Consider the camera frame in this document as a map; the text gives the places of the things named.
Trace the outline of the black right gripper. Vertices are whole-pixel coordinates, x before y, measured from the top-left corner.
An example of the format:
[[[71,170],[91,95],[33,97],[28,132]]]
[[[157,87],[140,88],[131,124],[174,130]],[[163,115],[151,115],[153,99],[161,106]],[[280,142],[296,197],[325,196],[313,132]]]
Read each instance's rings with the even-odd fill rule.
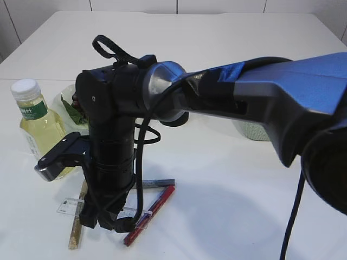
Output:
[[[83,224],[95,228],[99,224],[107,230],[117,233],[127,233],[135,229],[136,218],[120,218],[115,222],[105,212],[118,214],[125,206],[127,196],[136,183],[133,167],[96,168],[93,164],[82,165],[88,191],[85,203],[80,213]]]

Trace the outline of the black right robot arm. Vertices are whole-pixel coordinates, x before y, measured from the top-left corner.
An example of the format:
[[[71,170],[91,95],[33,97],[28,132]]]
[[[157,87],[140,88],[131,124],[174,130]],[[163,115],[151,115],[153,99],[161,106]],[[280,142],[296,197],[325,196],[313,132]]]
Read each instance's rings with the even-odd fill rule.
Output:
[[[118,219],[129,186],[142,179],[145,127],[186,123],[191,112],[260,124],[281,161],[301,157],[315,193],[346,213],[346,53],[291,61],[253,60],[187,73],[154,56],[85,70],[76,94],[89,119],[91,177],[82,225],[132,231]],[[135,120],[143,119],[133,140]]]

